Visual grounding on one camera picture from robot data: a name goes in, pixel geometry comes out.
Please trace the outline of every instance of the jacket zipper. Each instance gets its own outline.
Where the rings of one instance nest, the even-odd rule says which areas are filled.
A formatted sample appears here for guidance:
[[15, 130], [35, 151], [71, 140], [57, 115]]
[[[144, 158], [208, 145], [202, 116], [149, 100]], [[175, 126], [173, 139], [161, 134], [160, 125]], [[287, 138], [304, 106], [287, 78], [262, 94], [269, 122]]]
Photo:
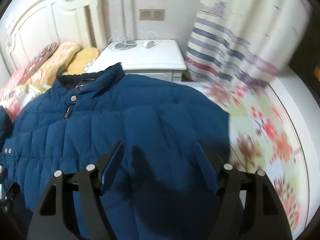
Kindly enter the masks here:
[[63, 120], [66, 120], [66, 119], [68, 119], [68, 117], [70, 117], [71, 111], [72, 111], [72, 107], [68, 107], [68, 110], [67, 110], [66, 114], [64, 115]]

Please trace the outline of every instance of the striped curtain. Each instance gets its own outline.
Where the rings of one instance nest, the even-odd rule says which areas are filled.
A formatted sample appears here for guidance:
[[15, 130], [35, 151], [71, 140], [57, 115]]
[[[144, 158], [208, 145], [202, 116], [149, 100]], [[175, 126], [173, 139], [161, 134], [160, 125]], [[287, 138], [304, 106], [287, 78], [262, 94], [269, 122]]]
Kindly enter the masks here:
[[200, 2], [184, 79], [225, 85], [266, 86], [289, 63], [311, 13], [307, 0]]

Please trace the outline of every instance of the bed frame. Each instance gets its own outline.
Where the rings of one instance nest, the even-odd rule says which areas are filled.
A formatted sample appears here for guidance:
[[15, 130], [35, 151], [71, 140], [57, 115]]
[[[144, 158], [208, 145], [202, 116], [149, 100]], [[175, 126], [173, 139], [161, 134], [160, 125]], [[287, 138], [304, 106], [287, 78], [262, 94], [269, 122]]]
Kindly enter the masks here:
[[103, 50], [107, 45], [102, 0], [37, 0], [12, 23], [5, 46], [11, 67], [25, 67], [52, 42], [75, 41]]

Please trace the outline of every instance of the white charger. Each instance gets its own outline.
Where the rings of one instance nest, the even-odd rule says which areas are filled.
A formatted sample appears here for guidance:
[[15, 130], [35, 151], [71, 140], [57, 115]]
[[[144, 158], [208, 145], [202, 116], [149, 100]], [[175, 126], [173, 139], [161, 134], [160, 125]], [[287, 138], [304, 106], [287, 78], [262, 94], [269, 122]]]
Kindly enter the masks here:
[[145, 47], [146, 49], [150, 49], [155, 45], [154, 41], [146, 41], [143, 43], [143, 47]]

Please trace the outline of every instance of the blue puffer jacket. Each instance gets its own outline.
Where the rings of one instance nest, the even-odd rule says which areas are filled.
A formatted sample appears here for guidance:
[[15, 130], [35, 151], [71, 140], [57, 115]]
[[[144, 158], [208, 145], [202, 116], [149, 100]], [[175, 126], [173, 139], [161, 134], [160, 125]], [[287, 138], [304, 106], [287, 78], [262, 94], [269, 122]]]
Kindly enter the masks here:
[[[75, 88], [83, 80], [94, 81]], [[7, 118], [2, 108], [0, 163], [8, 168], [7, 184], [20, 184], [30, 210], [54, 171], [79, 171], [120, 140], [124, 159], [102, 197], [119, 240], [203, 239], [215, 218], [220, 199], [207, 188], [193, 147], [201, 140], [227, 161], [228, 114], [193, 88], [125, 75], [116, 64], [59, 76], [25, 107], [12, 133]], [[87, 236], [77, 197], [75, 207]]]

